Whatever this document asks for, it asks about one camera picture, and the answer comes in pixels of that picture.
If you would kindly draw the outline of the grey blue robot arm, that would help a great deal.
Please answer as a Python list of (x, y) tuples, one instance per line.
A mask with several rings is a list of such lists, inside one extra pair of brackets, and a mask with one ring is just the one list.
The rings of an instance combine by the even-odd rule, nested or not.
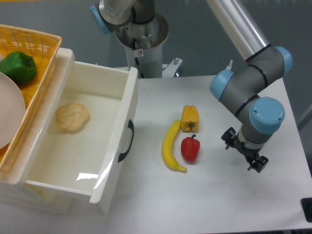
[[(279, 129), (285, 110), (282, 104), (258, 94), (293, 67), (293, 58), (283, 47), (272, 47), (238, 0), (210, 0), (223, 29), (247, 63), (238, 73), (230, 67), (210, 83), (210, 92), (240, 122), (241, 128), (228, 129), (222, 140), (237, 149), (249, 169), (261, 172), (268, 159), (259, 154)], [(127, 53), (129, 67), (138, 69), (140, 78), (162, 78), (162, 45), (168, 37), (166, 19), (155, 12), (152, 0), (101, 0), (90, 12), (104, 34), (115, 32)]]

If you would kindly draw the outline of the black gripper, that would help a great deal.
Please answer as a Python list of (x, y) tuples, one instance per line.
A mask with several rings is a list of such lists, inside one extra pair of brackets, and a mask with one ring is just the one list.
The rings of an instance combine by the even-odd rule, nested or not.
[(260, 148), (249, 148), (245, 146), (244, 141), (240, 141), (239, 137), (236, 136), (236, 131), (233, 127), (230, 127), (222, 136), (221, 139), (225, 142), (225, 149), (236, 148), (249, 163), (248, 171), (251, 169), (260, 173), (265, 167), (269, 160), (265, 156), (260, 156)]

